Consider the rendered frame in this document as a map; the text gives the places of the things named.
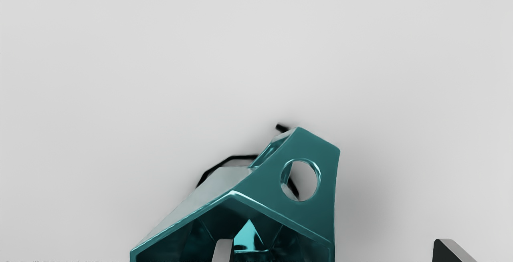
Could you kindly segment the teal faceted mug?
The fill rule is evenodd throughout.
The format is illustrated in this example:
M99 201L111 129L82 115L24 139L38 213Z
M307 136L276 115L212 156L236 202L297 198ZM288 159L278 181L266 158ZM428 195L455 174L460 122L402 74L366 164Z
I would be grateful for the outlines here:
M129 262L211 262L231 239L234 262L335 262L340 150L297 127L247 166L220 167L135 248Z

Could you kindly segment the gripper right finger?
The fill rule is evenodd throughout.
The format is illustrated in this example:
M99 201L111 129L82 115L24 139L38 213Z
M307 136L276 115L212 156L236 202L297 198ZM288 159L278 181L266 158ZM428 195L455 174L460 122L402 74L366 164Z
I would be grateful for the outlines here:
M460 244L452 239L436 239L432 262L477 262Z

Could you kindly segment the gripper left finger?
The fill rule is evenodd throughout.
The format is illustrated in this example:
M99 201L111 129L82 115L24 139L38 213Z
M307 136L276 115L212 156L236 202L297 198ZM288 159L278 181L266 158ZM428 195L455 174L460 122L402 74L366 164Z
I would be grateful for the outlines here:
M231 239L222 239L216 242L211 262L234 262L234 244Z

